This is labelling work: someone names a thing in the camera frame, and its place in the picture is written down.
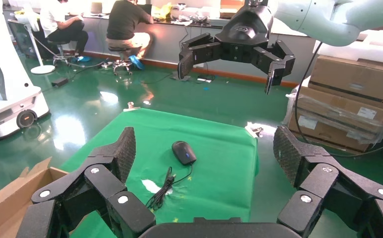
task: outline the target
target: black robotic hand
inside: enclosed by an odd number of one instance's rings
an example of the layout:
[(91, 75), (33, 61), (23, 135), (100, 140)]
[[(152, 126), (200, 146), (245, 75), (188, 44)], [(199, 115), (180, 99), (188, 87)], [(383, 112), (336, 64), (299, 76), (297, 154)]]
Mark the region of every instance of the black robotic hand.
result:
[(214, 37), (206, 33), (182, 43), (178, 78), (183, 79), (195, 64), (215, 60), (251, 63), (268, 75), (268, 94), (292, 72), (296, 59), (282, 41), (269, 46), (273, 19), (267, 3), (251, 4), (242, 7)]

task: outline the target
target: cardboard box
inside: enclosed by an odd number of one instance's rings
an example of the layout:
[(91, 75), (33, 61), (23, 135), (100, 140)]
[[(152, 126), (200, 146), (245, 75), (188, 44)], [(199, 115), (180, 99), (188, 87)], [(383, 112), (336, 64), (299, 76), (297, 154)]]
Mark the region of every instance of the cardboard box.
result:
[(309, 87), (383, 108), (383, 63), (319, 56)]
[[(370, 147), (369, 144), (360, 144), (356, 139), (353, 139), (347, 131), (337, 129), (316, 120), (311, 120), (306, 117), (303, 112), (298, 112), (298, 118), (302, 133), (311, 141), (357, 154), (365, 152)], [(288, 128), (296, 136), (299, 136), (294, 113), (292, 113)]]
[(14, 238), (25, 215), (32, 204), (31, 196), (38, 189), (63, 177), (67, 173), (56, 168), (48, 168), (50, 158), (42, 161), (0, 190), (0, 238)]
[(234, 8), (221, 8), (220, 9), (220, 18), (221, 19), (231, 19), (238, 10)]
[(383, 109), (309, 87), (301, 88), (298, 109), (347, 128), (371, 134), (383, 132)]

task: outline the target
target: stacked cardboard box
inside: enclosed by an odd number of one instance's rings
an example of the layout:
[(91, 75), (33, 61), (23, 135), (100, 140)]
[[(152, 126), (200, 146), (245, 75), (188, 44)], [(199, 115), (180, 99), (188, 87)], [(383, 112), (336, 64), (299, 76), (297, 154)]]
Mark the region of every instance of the stacked cardboard box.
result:
[[(308, 87), (301, 88), (298, 122), (307, 139), (353, 153), (380, 142), (383, 66), (320, 56)], [(294, 114), (288, 127), (299, 134)]]

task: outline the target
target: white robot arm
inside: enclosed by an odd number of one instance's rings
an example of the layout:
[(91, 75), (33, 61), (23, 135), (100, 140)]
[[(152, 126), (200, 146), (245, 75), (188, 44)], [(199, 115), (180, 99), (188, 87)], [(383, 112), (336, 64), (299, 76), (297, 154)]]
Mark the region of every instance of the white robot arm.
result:
[(383, 0), (269, 0), (269, 7), (292, 30), (332, 46), (383, 26)]

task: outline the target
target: label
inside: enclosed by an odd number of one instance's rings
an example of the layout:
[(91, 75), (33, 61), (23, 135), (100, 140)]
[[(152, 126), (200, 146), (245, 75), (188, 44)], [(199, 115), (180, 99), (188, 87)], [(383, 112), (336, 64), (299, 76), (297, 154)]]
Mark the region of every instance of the label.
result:
[(354, 133), (354, 132), (351, 132), (351, 131), (348, 132), (346, 136), (349, 137), (349, 138), (355, 139), (355, 140), (358, 140), (358, 139), (359, 139), (358, 134), (356, 134), (356, 133)]
[(318, 121), (309, 119), (304, 116), (299, 116), (298, 122), (300, 126), (306, 127), (311, 130), (315, 130), (315, 127), (317, 126)]
[(358, 84), (358, 83), (351, 83), (351, 84), (349, 84), (349, 87), (353, 88), (355, 90), (362, 90), (363, 89), (363, 85), (362, 84)]
[(367, 109), (367, 108), (360, 108), (358, 112), (358, 116), (368, 118), (373, 120), (375, 118), (375, 115), (377, 115), (377, 111)]

